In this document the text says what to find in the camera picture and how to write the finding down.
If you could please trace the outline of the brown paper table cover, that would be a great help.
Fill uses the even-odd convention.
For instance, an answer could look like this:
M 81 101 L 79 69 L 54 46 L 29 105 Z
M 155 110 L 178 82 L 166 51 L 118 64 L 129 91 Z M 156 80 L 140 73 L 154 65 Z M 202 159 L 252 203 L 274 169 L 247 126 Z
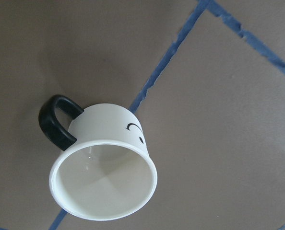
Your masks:
M 0 0 L 0 228 L 47 230 L 59 149 L 54 94 L 129 107 L 201 12 L 136 112 L 158 185 L 115 221 L 61 230 L 285 229 L 285 0 Z

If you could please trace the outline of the white smiley mug black handle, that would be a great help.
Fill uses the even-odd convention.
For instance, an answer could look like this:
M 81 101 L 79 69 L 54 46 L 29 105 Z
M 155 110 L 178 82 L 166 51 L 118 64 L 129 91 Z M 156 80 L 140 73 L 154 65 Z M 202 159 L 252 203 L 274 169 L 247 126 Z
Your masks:
M 41 107 L 38 121 L 61 150 L 49 188 L 65 211 L 108 221 L 133 214 L 151 199 L 157 171 L 131 111 L 111 103 L 81 108 L 68 97 L 54 95 Z

